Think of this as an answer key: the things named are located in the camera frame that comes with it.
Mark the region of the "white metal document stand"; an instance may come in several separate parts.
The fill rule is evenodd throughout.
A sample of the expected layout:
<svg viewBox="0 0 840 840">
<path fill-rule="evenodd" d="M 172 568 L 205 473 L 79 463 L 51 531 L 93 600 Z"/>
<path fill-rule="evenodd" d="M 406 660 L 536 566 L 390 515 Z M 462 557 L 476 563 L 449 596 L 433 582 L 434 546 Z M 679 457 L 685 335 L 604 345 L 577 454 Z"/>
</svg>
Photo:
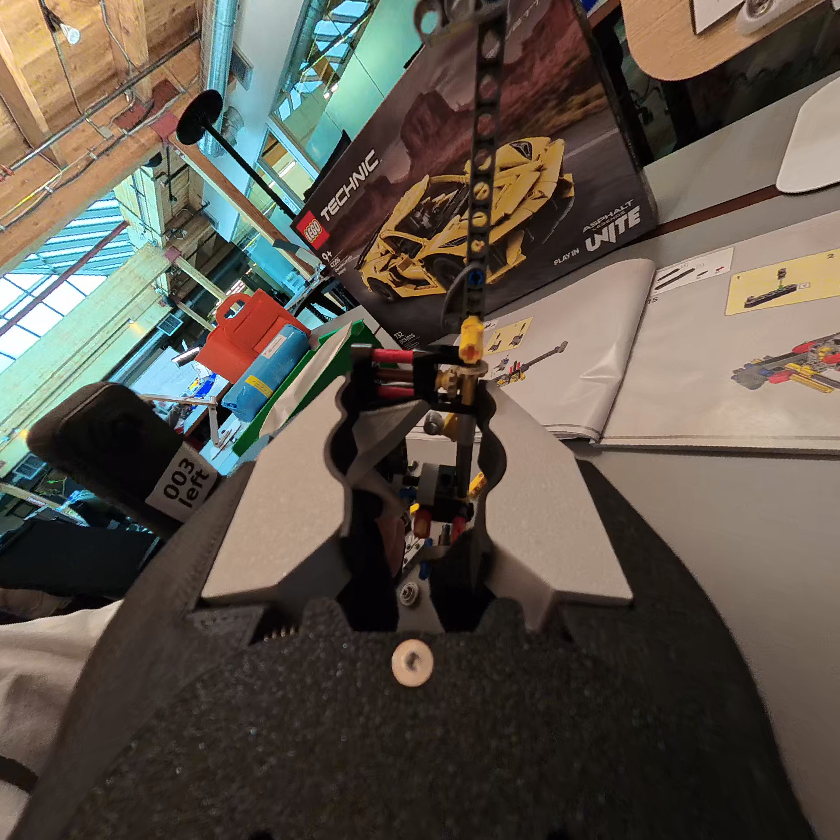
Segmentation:
<svg viewBox="0 0 840 840">
<path fill-rule="evenodd" d="M 839 78 L 802 104 L 776 178 L 782 194 L 812 193 L 839 183 Z"/>
</svg>

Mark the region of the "green plastic bin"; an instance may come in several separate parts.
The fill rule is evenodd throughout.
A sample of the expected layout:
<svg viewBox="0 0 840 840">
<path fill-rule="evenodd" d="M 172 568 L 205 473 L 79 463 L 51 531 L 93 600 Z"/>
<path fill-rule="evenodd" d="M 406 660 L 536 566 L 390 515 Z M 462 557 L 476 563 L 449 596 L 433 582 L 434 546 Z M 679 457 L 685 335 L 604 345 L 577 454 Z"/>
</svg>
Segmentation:
<svg viewBox="0 0 840 840">
<path fill-rule="evenodd" d="M 306 352 L 279 384 L 254 420 L 234 443 L 236 455 L 243 455 L 257 440 L 273 435 L 288 425 L 334 381 L 351 372 L 351 346 L 355 343 L 382 348 L 391 341 L 381 328 L 366 320 L 353 320 L 317 339 L 317 346 Z"/>
</svg>

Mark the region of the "person in white shirt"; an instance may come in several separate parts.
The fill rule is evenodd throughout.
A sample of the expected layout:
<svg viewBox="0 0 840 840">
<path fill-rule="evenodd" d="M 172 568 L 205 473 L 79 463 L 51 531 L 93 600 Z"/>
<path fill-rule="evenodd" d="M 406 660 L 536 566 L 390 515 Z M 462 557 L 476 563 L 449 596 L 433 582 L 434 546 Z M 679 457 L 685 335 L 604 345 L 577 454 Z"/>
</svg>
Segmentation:
<svg viewBox="0 0 840 840">
<path fill-rule="evenodd" d="M 42 771 L 81 671 L 121 605 L 2 626 L 4 759 Z"/>
</svg>

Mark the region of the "building instruction booklet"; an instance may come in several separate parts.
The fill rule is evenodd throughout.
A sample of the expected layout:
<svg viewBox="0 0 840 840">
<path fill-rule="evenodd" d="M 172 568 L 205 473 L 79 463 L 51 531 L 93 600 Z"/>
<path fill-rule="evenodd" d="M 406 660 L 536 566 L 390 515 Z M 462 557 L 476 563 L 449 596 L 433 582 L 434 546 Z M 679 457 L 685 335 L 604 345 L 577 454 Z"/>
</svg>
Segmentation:
<svg viewBox="0 0 840 840">
<path fill-rule="evenodd" d="M 836 454 L 838 212 L 635 255 L 494 318 L 487 379 L 559 438 Z"/>
</svg>

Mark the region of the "silver air duct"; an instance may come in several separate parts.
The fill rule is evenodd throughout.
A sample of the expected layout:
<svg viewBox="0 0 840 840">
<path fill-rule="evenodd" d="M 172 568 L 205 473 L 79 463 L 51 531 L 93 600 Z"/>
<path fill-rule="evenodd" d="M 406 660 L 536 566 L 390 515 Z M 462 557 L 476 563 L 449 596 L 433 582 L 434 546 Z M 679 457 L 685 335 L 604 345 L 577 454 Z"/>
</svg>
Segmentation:
<svg viewBox="0 0 840 840">
<path fill-rule="evenodd" d="M 201 16 L 201 82 L 202 90 L 219 92 L 226 102 L 230 80 L 230 64 L 234 54 L 235 30 L 239 1 L 203 1 Z M 238 133 L 245 125 L 239 111 L 225 106 L 216 120 L 215 129 L 224 139 L 236 146 Z M 208 159 L 217 158 L 223 147 L 208 133 L 198 142 L 198 150 Z"/>
</svg>

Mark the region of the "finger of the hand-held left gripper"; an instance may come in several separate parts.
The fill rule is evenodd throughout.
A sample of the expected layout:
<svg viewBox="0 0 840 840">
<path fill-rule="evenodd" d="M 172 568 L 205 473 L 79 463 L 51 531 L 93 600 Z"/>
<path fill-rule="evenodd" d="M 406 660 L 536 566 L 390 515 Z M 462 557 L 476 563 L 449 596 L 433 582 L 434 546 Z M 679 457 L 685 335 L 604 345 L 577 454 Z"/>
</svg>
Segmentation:
<svg viewBox="0 0 840 840">
<path fill-rule="evenodd" d="M 385 480 L 377 465 L 424 418 L 430 405 L 425 400 L 398 402 L 384 407 L 367 408 L 360 412 L 353 425 L 353 441 L 357 455 L 348 469 L 348 488 L 365 491 L 383 503 L 383 513 L 400 517 L 406 504 L 389 480 Z"/>
</svg>

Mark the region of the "partly built lego model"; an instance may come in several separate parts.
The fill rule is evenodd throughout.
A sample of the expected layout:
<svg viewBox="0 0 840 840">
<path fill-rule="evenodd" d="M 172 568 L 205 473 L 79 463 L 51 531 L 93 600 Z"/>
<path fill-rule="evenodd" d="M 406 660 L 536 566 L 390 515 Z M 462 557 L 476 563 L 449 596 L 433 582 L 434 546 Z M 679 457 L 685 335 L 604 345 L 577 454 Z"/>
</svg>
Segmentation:
<svg viewBox="0 0 840 840">
<path fill-rule="evenodd" d="M 351 352 L 350 382 L 360 408 L 384 409 L 424 400 L 454 412 L 455 478 L 443 495 L 444 512 L 455 514 L 449 527 L 453 539 L 468 520 L 476 394 L 479 378 L 487 370 L 482 361 L 484 315 L 507 21 L 508 2 L 417 2 L 414 10 L 416 31 L 428 46 L 462 28 L 477 30 L 465 267 L 447 294 L 447 300 L 459 291 L 462 294 L 459 346 L 382 350 L 355 344 Z"/>
</svg>

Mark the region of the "red bag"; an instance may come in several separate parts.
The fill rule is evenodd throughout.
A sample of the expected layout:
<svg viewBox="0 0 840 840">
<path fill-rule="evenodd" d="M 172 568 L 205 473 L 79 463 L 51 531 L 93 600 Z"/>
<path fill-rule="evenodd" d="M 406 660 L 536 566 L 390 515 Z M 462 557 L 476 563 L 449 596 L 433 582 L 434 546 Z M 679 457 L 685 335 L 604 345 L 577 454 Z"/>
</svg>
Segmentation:
<svg viewBox="0 0 840 840">
<path fill-rule="evenodd" d="M 229 295 L 217 306 L 215 318 L 217 326 L 195 361 L 230 383 L 236 383 L 286 324 L 306 336 L 311 332 L 263 290 Z"/>
</svg>

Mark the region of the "cardboard box with yellow car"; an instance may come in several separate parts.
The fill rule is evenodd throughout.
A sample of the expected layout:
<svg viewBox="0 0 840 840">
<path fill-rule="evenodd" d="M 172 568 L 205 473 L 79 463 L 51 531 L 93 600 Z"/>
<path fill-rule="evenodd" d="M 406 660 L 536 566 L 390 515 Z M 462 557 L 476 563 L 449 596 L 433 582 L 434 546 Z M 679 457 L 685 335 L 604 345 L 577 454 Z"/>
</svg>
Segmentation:
<svg viewBox="0 0 840 840">
<path fill-rule="evenodd" d="M 632 243 L 657 207 L 579 2 L 507 2 L 484 311 Z M 298 235 L 402 347 L 467 264 L 476 26 L 425 45 L 305 202 Z"/>
</svg>

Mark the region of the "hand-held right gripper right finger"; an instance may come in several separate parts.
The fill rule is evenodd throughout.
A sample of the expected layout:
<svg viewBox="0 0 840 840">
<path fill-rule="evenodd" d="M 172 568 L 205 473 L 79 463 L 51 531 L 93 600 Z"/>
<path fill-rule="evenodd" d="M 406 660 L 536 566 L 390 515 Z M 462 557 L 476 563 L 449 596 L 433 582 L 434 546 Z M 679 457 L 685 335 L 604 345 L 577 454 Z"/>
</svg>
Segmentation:
<svg viewBox="0 0 840 840">
<path fill-rule="evenodd" d="M 560 605 L 626 607 L 634 595 L 567 447 L 508 392 L 480 383 L 476 516 L 429 578 L 445 632 L 471 632 L 494 600 L 517 603 L 531 632 Z"/>
</svg>

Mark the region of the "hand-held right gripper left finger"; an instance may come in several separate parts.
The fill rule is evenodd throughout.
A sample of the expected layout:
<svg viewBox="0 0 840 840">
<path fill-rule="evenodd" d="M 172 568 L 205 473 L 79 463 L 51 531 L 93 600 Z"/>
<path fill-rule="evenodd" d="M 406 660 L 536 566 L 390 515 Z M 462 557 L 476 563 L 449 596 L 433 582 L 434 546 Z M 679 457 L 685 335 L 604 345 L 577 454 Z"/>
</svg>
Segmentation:
<svg viewBox="0 0 840 840">
<path fill-rule="evenodd" d="M 372 469 L 352 481 L 354 415 L 339 377 L 250 466 L 201 591 L 214 606 L 272 605 L 294 622 L 333 599 L 352 629 L 394 632 L 401 500 Z"/>
</svg>

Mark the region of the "black pole with round disc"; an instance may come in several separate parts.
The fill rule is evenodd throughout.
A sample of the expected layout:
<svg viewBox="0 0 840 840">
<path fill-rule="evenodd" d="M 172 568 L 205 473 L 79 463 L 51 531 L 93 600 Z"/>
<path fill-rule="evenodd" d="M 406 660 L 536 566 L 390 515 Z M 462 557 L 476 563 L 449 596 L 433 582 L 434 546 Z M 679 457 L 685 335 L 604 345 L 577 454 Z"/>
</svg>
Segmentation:
<svg viewBox="0 0 840 840">
<path fill-rule="evenodd" d="M 279 207 L 282 213 L 294 220 L 296 213 L 273 190 L 268 182 L 236 151 L 235 147 L 216 129 L 216 122 L 222 116 L 224 101 L 222 95 L 208 89 L 195 97 L 186 107 L 176 127 L 177 139 L 185 145 L 195 145 L 209 134 L 229 156 L 257 183 Z"/>
</svg>

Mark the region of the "blue rolled pouch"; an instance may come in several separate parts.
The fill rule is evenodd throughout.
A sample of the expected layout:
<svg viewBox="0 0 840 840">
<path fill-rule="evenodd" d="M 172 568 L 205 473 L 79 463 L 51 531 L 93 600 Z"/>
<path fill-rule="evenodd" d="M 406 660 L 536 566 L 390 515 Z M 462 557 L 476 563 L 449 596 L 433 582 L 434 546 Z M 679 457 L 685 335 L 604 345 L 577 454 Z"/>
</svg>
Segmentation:
<svg viewBox="0 0 840 840">
<path fill-rule="evenodd" d="M 287 323 L 227 392 L 222 407 L 251 423 L 309 351 L 307 334 Z"/>
</svg>

